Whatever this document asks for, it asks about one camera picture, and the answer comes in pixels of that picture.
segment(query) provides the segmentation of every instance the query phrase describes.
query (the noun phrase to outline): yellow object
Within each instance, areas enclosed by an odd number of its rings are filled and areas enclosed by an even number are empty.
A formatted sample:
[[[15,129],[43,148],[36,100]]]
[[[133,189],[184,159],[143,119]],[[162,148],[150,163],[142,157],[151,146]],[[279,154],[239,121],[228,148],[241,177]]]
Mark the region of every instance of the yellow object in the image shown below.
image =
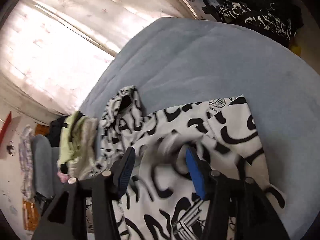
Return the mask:
[[[300,46],[298,46],[298,45],[291,45],[290,46],[290,50],[294,53],[294,54],[296,54],[297,56],[301,56],[301,47]]]
[[[28,231],[35,231],[39,223],[39,213],[33,202],[22,200],[23,227]]]
[[[58,166],[81,155],[82,126],[88,117],[83,115],[80,119],[77,119],[78,114],[79,111],[75,111],[64,121],[67,127],[61,129]]]

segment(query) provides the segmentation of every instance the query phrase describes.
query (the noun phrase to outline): bed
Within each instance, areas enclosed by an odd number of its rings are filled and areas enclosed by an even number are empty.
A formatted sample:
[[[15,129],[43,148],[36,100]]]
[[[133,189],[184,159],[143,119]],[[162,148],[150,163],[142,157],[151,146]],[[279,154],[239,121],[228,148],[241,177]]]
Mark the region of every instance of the bed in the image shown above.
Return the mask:
[[[291,239],[301,239],[320,210],[320,76],[307,63],[246,28],[161,18],[127,43],[80,110],[100,118],[128,85],[146,113],[244,94],[270,182],[287,196],[281,220]]]

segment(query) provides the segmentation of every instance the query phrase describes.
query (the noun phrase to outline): red object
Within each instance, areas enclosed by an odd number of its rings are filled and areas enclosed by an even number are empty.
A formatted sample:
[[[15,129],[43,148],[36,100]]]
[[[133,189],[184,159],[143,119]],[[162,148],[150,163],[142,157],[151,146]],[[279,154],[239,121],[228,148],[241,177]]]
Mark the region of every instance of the red object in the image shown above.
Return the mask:
[[[11,111],[10,113],[8,114],[7,116],[7,119],[5,120],[3,126],[2,126],[2,129],[0,131],[0,146],[1,146],[1,143],[3,141],[3,138],[4,138],[4,135],[5,135],[5,132],[7,131],[8,127],[9,127],[9,124],[11,123]]]

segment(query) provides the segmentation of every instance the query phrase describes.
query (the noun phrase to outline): white wall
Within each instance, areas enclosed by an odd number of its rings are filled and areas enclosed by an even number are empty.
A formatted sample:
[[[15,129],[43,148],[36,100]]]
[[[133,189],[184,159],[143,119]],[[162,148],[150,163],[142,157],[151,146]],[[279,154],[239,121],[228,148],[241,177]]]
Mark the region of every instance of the white wall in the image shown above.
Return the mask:
[[[39,123],[50,124],[52,120],[59,117],[56,111],[47,109],[37,103],[20,88],[5,78],[0,71],[0,108],[2,108],[3,104],[7,104],[17,113],[24,113],[27,116],[38,120]]]
[[[18,114],[13,109],[0,101],[0,119],[5,120],[9,111],[12,111],[12,122],[4,136],[0,146],[0,208],[8,223],[21,240],[31,239],[31,234],[23,229],[22,219],[22,174],[19,163],[18,144],[20,133],[29,124],[32,128],[36,127],[34,119]],[[9,141],[13,141],[16,150],[15,156],[7,153],[6,146]]]

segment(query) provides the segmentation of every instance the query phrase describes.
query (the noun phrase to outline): black clamp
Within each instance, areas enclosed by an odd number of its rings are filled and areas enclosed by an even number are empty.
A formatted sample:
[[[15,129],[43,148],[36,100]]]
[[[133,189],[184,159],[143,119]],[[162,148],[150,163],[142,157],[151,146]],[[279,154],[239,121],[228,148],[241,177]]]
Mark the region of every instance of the black clamp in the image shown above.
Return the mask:
[[[92,197],[95,239],[120,240],[112,200],[125,194],[134,162],[135,150],[129,147],[110,170],[81,181],[69,178],[42,216],[32,240],[87,240],[87,197]]]
[[[201,240],[226,240],[229,217],[236,218],[235,240],[290,240],[271,203],[251,177],[230,179],[211,170],[189,147],[186,163],[197,194],[210,200]]]

